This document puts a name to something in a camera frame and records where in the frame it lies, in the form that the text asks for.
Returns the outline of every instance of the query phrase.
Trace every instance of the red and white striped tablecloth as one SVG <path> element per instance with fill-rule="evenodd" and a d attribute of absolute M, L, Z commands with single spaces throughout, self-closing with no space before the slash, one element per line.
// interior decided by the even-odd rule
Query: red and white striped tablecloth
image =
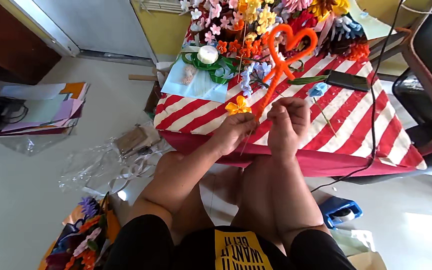
<path fill-rule="evenodd" d="M 320 58 L 308 56 L 302 59 L 304 71 L 294 72 L 296 78 L 322 75 L 324 70 L 334 69 L 340 72 L 372 78 L 374 72 L 367 59 L 349 61 L 341 58 Z M 219 103 L 202 99 L 183 97 L 179 95 L 163 96 L 156 108 L 154 125 L 158 130 L 181 133 L 211 135 L 228 116 L 225 106 L 228 102 L 236 103 L 236 97 L 243 94 L 237 83 L 236 76 L 228 83 L 226 102 Z M 321 114 L 320 109 L 312 102 L 307 91 L 315 84 L 291 85 L 287 77 L 282 76 L 271 103 L 266 107 L 260 120 L 260 127 L 249 138 L 249 144 L 267 145 L 268 133 L 272 122 L 267 120 L 267 112 L 272 103 L 284 97 L 298 97 L 311 104 L 311 127 L 308 136 L 302 142 L 303 150 L 346 154 L 366 158 L 372 150 L 371 112 L 373 99 L 370 92 L 358 92 L 332 86 L 321 97 L 317 98 L 324 114 L 336 131 L 333 133 Z M 383 91 L 381 82 L 376 80 L 373 86 L 376 96 L 375 133 L 377 144 L 377 161 L 402 167 L 425 169 L 426 163 L 417 149 L 411 144 L 411 139 L 402 128 L 395 115 L 393 106 L 389 103 L 387 94 Z M 246 99 L 253 110 L 266 90 L 257 88 Z"/>

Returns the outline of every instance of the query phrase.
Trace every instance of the hand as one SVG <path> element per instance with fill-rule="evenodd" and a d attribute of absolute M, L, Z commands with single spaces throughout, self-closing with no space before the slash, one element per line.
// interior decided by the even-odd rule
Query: hand
<path fill-rule="evenodd" d="M 273 103 L 268 119 L 273 121 L 268 137 L 271 154 L 283 160 L 294 158 L 301 139 L 308 133 L 309 105 L 300 98 L 281 98 Z"/>
<path fill-rule="evenodd" d="M 258 123 L 255 115 L 249 112 L 237 113 L 226 117 L 223 123 L 214 131 L 208 143 L 221 156 L 234 151 L 246 135 L 256 129 Z"/>

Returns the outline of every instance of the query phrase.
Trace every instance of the stack of colored paper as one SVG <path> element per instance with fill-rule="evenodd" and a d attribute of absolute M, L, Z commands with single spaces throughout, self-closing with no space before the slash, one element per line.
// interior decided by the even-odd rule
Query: stack of colored paper
<path fill-rule="evenodd" d="M 1 136 L 68 134 L 78 123 L 89 85 L 57 83 L 9 85 L 0 97 L 22 100 L 0 125 Z"/>

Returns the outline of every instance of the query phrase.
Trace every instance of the orange pipe cleaner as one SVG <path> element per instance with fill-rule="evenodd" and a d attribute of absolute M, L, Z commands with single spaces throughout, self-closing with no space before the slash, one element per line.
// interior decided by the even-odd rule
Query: orange pipe cleaner
<path fill-rule="evenodd" d="M 309 38 L 311 39 L 311 43 L 307 49 L 305 49 L 301 52 L 298 52 L 293 57 L 283 61 L 283 60 L 279 59 L 278 54 L 276 53 L 276 48 L 275 48 L 275 36 L 279 32 L 285 32 L 285 34 L 286 34 L 286 46 L 285 47 L 286 47 L 287 51 L 295 48 L 296 45 L 298 45 L 299 42 L 301 41 L 301 39 L 305 36 L 309 36 Z M 269 100 L 271 99 L 271 96 L 273 96 L 274 91 L 276 89 L 276 86 L 278 85 L 279 79 L 281 78 L 283 73 L 286 73 L 286 76 L 288 77 L 288 79 L 290 79 L 290 80 L 295 79 L 293 73 L 291 72 L 291 70 L 289 68 L 289 65 L 291 65 L 295 61 L 303 58 L 304 56 L 312 53 L 315 50 L 317 44 L 318 44 L 318 36 L 316 35 L 315 31 L 311 28 L 303 28 L 299 32 L 297 32 L 295 35 L 293 35 L 293 29 L 291 28 L 291 26 L 289 26 L 287 24 L 280 24 L 280 25 L 276 26 L 273 29 L 273 31 L 271 31 L 271 34 L 269 34 L 269 38 L 268 38 L 268 47 L 269 47 L 269 52 L 271 54 L 271 57 L 273 57 L 273 60 L 274 60 L 274 67 L 266 75 L 266 77 L 264 77 L 264 79 L 262 81 L 266 83 L 269 79 L 271 79 L 271 77 L 273 77 L 273 76 L 274 77 L 271 80 L 271 84 L 269 84 L 268 91 L 263 96 L 262 102 L 260 103 L 260 105 L 257 109 L 257 114 L 256 114 L 256 120 L 257 121 L 259 121 L 259 119 L 261 118 L 261 116 L 263 114 L 263 111 L 265 110 L 266 106 L 268 106 Z"/>

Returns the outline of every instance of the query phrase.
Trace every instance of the white floor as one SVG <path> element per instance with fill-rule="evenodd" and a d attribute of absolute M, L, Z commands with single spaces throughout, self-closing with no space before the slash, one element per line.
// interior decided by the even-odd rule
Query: white floor
<path fill-rule="evenodd" d="M 62 229 L 61 221 L 75 207 L 80 192 L 58 187 L 67 156 L 102 144 L 129 129 L 138 119 L 152 83 L 128 81 L 128 74 L 150 74 L 147 67 L 80 58 L 64 58 L 42 83 L 85 81 L 91 84 L 77 132 L 32 157 L 0 145 L 0 269 L 35 269 Z M 215 166 L 212 171 L 224 169 Z M 120 220 L 150 179 L 133 180 L 124 189 L 126 201 L 116 203 Z M 237 207 L 209 177 L 201 197 L 215 224 L 231 222 Z M 311 187 L 327 178 L 308 178 Z M 432 176 L 394 179 L 371 185 L 340 182 L 321 188 L 327 194 L 354 200 L 364 215 L 346 228 L 369 230 L 388 269 L 432 269 Z"/>

